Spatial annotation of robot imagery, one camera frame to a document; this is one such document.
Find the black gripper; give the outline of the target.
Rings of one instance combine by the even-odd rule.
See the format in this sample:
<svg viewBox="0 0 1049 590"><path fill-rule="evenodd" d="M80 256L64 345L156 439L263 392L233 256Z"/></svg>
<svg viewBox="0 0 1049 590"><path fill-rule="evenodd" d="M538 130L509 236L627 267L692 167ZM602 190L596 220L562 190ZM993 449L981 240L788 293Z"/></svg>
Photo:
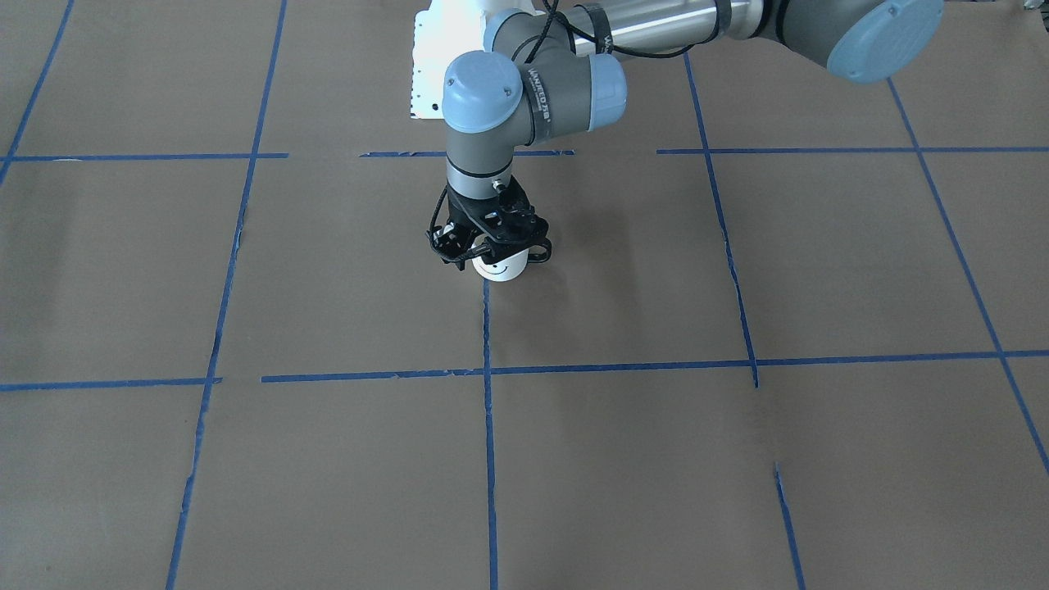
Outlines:
<svg viewBox="0 0 1049 590"><path fill-rule="evenodd" d="M477 232L470 259L481 257L486 264L495 264L524 250L529 264L550 259L548 223L535 212L520 183L499 187L495 197L488 199L464 197L448 185L443 201L448 204L448 220L472 225Z"/></svg>

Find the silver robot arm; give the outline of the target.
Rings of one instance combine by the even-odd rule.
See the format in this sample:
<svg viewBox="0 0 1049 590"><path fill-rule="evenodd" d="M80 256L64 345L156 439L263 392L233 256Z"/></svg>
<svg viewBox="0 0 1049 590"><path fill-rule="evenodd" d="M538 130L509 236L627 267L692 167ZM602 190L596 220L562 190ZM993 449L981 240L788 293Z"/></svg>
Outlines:
<svg viewBox="0 0 1049 590"><path fill-rule="evenodd" d="M426 236L442 262L508 280L543 264L548 223L513 175L517 148L592 132L627 106L623 57L671 59L724 37L767 39L854 84L892 77L940 26L941 1L596 1L481 10L477 49L438 77L447 182Z"/></svg>

